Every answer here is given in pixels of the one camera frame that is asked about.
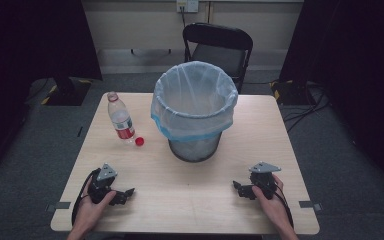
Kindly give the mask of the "translucent blue-edged trash bag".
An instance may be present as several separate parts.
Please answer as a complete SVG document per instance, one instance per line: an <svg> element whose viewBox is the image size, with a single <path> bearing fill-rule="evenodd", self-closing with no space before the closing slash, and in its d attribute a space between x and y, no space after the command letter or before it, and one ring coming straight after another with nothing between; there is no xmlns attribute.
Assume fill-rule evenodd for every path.
<svg viewBox="0 0 384 240"><path fill-rule="evenodd" d="M221 68L201 61L182 63L155 84L151 118L172 141L210 138L233 124L238 90Z"/></svg>

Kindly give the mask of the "person's left hand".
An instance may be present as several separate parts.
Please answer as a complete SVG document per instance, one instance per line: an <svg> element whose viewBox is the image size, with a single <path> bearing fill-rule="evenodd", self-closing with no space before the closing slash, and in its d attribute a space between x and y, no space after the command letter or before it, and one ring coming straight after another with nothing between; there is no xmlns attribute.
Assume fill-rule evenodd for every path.
<svg viewBox="0 0 384 240"><path fill-rule="evenodd" d="M95 204L87 191L84 191L81 195L73 229L80 233L91 231L96 226L106 206L114 199L115 195L115 191L110 191L99 203Z"/></svg>

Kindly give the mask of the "metal mesh trash can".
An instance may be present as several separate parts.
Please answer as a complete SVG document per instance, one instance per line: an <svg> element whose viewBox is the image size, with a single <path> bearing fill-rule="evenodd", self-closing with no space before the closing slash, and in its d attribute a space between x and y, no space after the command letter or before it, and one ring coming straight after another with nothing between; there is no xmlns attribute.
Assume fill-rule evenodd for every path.
<svg viewBox="0 0 384 240"><path fill-rule="evenodd" d="M222 133L218 133L206 139L193 141L169 140L172 153L185 162L202 162L212 157L217 151Z"/></svg>

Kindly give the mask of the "black curtain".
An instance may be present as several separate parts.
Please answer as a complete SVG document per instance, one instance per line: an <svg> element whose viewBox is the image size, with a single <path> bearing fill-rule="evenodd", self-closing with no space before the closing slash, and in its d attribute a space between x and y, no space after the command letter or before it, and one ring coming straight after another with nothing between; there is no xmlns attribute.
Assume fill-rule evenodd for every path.
<svg viewBox="0 0 384 240"><path fill-rule="evenodd" d="M0 158L42 78L102 77L82 0L0 0Z"/></svg>
<svg viewBox="0 0 384 240"><path fill-rule="evenodd" d="M304 0L280 80L324 84L384 172L384 0Z"/></svg>

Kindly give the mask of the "clear plastic water bottle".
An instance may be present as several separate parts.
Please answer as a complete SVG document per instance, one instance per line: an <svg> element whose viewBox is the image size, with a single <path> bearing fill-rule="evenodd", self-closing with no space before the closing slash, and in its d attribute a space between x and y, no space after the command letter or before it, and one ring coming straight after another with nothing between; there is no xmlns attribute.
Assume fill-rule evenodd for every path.
<svg viewBox="0 0 384 240"><path fill-rule="evenodd" d="M119 98L116 92L109 92L108 115L117 133L117 136L126 144L133 144L135 137L135 128L129 111L124 102Z"/></svg>

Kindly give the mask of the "white wall socket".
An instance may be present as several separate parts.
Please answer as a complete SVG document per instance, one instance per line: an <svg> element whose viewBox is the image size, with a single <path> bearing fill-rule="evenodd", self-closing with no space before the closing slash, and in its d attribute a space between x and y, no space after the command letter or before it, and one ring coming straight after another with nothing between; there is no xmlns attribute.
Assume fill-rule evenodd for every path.
<svg viewBox="0 0 384 240"><path fill-rule="evenodd" d="M176 11L179 13L197 13L199 0L176 0Z"/></svg>

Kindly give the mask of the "black folding chair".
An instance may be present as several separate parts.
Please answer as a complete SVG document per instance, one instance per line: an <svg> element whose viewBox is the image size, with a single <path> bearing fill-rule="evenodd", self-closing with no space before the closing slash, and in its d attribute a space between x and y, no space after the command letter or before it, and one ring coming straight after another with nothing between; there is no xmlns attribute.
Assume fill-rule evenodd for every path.
<svg viewBox="0 0 384 240"><path fill-rule="evenodd" d="M201 61L220 67L242 91L253 50L253 40L245 31L210 23L191 23L182 31L184 61Z"/></svg>

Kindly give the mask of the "grey tape strip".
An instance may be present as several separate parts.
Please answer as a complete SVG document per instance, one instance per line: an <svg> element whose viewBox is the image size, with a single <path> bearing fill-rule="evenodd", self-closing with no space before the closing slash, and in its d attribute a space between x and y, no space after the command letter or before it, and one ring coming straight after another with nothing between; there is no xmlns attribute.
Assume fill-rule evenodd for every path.
<svg viewBox="0 0 384 240"><path fill-rule="evenodd" d="M70 202L56 202L54 204L48 204L45 208L46 212L54 213L59 209L69 209L71 203Z"/></svg>
<svg viewBox="0 0 384 240"><path fill-rule="evenodd" d="M315 212L322 211L323 207L320 203L313 203L312 201L300 201L301 208L312 208Z"/></svg>

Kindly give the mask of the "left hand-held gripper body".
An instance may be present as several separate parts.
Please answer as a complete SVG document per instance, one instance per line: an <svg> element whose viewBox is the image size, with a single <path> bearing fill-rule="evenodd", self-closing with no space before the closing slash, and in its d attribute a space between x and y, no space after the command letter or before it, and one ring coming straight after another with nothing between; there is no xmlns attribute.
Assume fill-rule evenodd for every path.
<svg viewBox="0 0 384 240"><path fill-rule="evenodd" d="M100 203L106 194L111 191L111 185L118 173L108 164L92 172L92 180L88 187L88 194L93 203Z"/></svg>

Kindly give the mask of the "person's right hand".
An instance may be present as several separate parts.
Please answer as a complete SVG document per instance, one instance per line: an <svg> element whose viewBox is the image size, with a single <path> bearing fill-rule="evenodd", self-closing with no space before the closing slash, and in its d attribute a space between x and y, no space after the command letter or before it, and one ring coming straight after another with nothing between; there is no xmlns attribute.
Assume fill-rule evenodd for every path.
<svg viewBox="0 0 384 240"><path fill-rule="evenodd" d="M257 197L263 212L274 224L280 235L295 233L285 207L286 200L283 194L283 182L276 175L274 175L273 178L277 188L276 193L271 200L267 199L262 190L257 186L253 186L252 191Z"/></svg>

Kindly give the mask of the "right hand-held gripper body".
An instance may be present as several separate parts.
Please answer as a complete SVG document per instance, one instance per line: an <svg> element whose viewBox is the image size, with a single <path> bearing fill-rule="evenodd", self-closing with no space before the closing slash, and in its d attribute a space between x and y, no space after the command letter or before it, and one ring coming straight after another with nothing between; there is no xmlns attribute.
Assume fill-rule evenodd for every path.
<svg viewBox="0 0 384 240"><path fill-rule="evenodd" d="M271 200L277 189L273 173L280 171L281 168L269 163L259 162L252 166L249 171L251 172L251 182L258 186L263 192L264 196Z"/></svg>

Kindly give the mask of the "black stand base striped tape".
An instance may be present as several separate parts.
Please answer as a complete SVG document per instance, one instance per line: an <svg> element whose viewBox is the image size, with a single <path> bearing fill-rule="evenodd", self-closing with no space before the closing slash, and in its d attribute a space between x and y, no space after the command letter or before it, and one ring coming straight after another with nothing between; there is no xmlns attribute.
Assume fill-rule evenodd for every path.
<svg viewBox="0 0 384 240"><path fill-rule="evenodd" d="M47 106L81 106L92 85L89 80L56 77L55 85L42 100Z"/></svg>
<svg viewBox="0 0 384 240"><path fill-rule="evenodd" d="M314 104L314 100L306 85L300 85L290 80L286 82L273 81L269 86L275 100L280 105L292 106Z"/></svg>

